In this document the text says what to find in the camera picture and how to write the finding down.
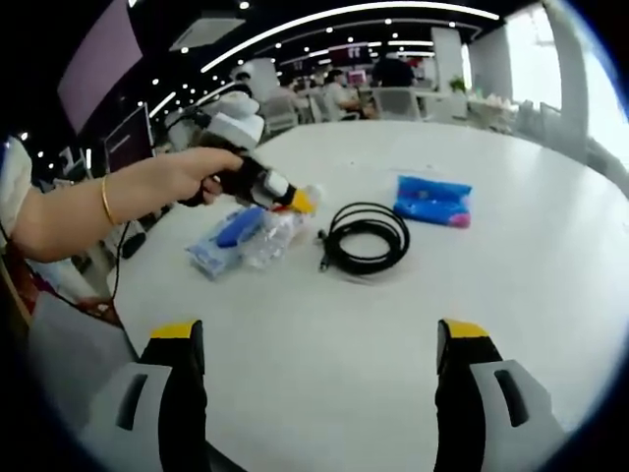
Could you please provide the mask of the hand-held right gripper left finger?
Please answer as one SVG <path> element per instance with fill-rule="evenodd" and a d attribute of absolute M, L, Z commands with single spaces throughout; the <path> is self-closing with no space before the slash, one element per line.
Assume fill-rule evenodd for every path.
<path fill-rule="evenodd" d="M 106 471 L 207 471 L 202 321 L 155 329 L 92 399 L 82 445 Z"/>

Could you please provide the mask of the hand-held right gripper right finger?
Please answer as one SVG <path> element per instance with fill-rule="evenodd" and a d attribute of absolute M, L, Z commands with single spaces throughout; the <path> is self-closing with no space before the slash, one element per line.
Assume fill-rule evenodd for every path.
<path fill-rule="evenodd" d="M 437 328 L 436 471 L 538 471 L 565 442 L 551 397 L 479 325 Z"/>

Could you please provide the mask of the person's left hand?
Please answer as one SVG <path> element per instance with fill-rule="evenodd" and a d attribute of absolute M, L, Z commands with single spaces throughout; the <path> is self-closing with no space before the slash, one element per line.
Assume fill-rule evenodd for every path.
<path fill-rule="evenodd" d="M 211 205 L 221 194 L 216 175 L 223 171 L 237 171 L 243 159 L 231 151 L 194 147 L 160 157 L 164 166 L 164 188 L 173 201 L 194 200 L 197 205 Z"/>

